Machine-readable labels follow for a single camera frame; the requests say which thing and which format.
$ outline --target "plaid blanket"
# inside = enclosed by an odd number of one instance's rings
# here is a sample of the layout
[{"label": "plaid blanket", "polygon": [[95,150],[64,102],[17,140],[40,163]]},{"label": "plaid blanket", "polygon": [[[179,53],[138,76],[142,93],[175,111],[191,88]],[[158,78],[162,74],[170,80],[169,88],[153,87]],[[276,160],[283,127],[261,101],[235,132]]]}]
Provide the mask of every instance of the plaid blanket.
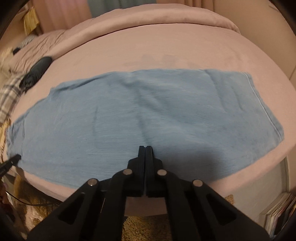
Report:
[{"label": "plaid blanket", "polygon": [[0,125],[10,117],[13,107],[22,94],[19,88],[22,78],[23,74],[14,75],[0,89]]}]

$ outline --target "blue-gray curtain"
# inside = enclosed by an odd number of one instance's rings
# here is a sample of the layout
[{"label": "blue-gray curtain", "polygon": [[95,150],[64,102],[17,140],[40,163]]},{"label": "blue-gray curtain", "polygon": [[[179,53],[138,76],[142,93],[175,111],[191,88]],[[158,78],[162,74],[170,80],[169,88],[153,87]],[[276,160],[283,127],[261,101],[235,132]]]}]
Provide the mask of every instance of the blue-gray curtain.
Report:
[{"label": "blue-gray curtain", "polygon": [[117,8],[129,8],[150,3],[156,3],[156,0],[88,0],[93,18]]}]

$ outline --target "yellow cloth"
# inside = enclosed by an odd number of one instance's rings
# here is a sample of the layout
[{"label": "yellow cloth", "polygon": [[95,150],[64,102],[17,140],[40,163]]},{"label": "yellow cloth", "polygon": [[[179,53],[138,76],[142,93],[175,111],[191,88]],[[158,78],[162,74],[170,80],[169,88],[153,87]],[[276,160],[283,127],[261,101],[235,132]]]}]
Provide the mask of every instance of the yellow cloth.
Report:
[{"label": "yellow cloth", "polygon": [[1,148],[1,160],[0,163],[3,163],[3,151],[4,151],[4,144],[6,139],[6,129],[10,126],[11,120],[9,118],[0,126],[0,148]]},{"label": "yellow cloth", "polygon": [[37,17],[35,8],[32,7],[24,16],[25,34],[29,35],[39,24],[40,21]]}]

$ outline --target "bed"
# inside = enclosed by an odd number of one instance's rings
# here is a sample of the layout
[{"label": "bed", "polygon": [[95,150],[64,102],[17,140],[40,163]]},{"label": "bed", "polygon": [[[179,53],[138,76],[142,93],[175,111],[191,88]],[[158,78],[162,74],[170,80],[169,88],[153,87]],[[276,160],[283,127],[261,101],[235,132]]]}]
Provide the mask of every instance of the bed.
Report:
[{"label": "bed", "polygon": [[[240,35],[230,20],[207,9],[180,4],[116,9],[70,30],[47,34],[52,39],[46,51],[35,51],[33,41],[11,61],[16,72],[25,73],[42,56],[54,59],[39,82],[22,95],[11,115],[12,122],[62,82],[112,71],[218,69],[251,74],[261,98],[281,123],[285,139],[255,163],[209,183],[215,191],[227,196],[259,178],[282,161],[296,144],[293,123],[296,92],[292,84],[263,51]],[[75,191],[19,168],[15,171],[37,189],[59,200],[65,200]],[[149,212],[147,205],[145,198],[131,198],[127,201],[126,214],[166,212],[163,200],[149,203]]]}]

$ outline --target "stack of books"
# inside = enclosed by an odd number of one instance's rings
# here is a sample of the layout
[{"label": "stack of books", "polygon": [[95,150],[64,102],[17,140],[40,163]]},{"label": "stack of books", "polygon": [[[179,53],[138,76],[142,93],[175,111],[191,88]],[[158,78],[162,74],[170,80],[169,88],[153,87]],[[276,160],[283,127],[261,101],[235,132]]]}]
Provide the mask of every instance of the stack of books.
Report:
[{"label": "stack of books", "polygon": [[259,216],[259,224],[274,238],[285,226],[296,208],[296,196],[284,192]]}]

